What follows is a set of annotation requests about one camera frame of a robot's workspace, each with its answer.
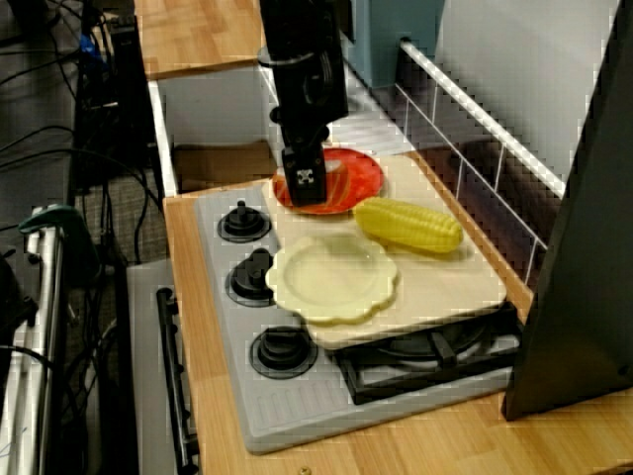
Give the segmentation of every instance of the cutting board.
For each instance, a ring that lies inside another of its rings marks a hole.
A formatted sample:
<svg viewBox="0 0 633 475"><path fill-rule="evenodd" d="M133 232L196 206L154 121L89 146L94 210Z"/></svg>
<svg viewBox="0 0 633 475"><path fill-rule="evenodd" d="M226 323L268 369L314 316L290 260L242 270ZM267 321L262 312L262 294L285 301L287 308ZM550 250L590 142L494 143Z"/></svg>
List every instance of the cutting board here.
<svg viewBox="0 0 633 475"><path fill-rule="evenodd" d="M451 214L411 158L396 155L374 159L385 174L380 196ZM365 236L351 212L311 216L291 211L277 201L271 181L264 184L262 193L282 248L304 236L331 233ZM319 346L339 349L472 319L489 313L505 299L505 286L466 233L459 247L447 254L381 244L399 270L394 298L358 324L307 324Z"/></svg>

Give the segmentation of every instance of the wooden countertop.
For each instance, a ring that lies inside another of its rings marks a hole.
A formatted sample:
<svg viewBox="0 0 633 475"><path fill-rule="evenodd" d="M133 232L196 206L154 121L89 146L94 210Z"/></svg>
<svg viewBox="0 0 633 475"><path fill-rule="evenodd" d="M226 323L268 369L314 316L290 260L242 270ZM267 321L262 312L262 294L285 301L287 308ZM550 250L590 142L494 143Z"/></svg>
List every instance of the wooden countertop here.
<svg viewBox="0 0 633 475"><path fill-rule="evenodd" d="M258 0L136 0L148 80L257 62Z"/></svg>
<svg viewBox="0 0 633 475"><path fill-rule="evenodd" d="M419 159L414 153L411 156ZM441 182L423 160L419 164L444 197L447 190ZM622 473L633 468L633 390L513 423L501 415L503 393L497 393L272 454L251 455L239 431L198 237L193 210L197 196L165 200L165 218L205 473L296 475L302 467L309 467L313 475L578 475ZM507 264L487 247L482 232L472 228L474 224L468 223L455 200L444 198L493 266L500 269L508 298L524 316L529 291L507 274Z"/></svg>

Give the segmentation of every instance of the orange plate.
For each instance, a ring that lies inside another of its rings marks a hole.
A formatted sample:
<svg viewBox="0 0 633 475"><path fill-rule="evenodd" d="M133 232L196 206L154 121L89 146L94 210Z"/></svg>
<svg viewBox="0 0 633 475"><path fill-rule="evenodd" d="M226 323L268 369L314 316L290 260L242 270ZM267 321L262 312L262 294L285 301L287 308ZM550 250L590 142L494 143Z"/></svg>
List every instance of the orange plate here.
<svg viewBox="0 0 633 475"><path fill-rule="evenodd" d="M350 148L326 148L323 155L325 161L341 161L340 166L325 176L327 201L320 205L294 207L290 201L286 177L275 173L273 190L282 205L309 215L344 213L365 198L376 196L383 186L383 170L365 153Z"/></svg>

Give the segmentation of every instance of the gray stove top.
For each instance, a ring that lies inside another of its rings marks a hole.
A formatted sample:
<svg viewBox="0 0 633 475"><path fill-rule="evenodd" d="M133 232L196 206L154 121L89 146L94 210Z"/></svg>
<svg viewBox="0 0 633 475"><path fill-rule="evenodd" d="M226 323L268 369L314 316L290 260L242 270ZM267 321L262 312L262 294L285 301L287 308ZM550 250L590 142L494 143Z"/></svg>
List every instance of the gray stove top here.
<svg viewBox="0 0 633 475"><path fill-rule="evenodd" d="M431 388L356 406L332 356L318 349L315 364L292 379L270 379L250 363L250 349L266 329L300 328L299 316L275 305L263 308L238 304L226 292L226 277L257 248L279 249L274 230L247 243L231 243L218 234L218 222L243 200L266 214L259 187L201 197L196 215L213 287L226 361L246 448L256 454L372 426L411 414L477 398L506 387L510 367ZM511 346L518 341L505 342Z"/></svg>

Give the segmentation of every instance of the cream plate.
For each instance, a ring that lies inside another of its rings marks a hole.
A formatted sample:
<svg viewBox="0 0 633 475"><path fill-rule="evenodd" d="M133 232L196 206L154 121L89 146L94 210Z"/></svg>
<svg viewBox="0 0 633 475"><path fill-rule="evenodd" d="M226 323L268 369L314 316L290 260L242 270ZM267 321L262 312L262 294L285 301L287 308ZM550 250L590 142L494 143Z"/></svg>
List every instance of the cream plate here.
<svg viewBox="0 0 633 475"><path fill-rule="evenodd" d="M355 235L302 237L275 254L266 284L280 307L308 322L353 323L394 294L396 264Z"/></svg>

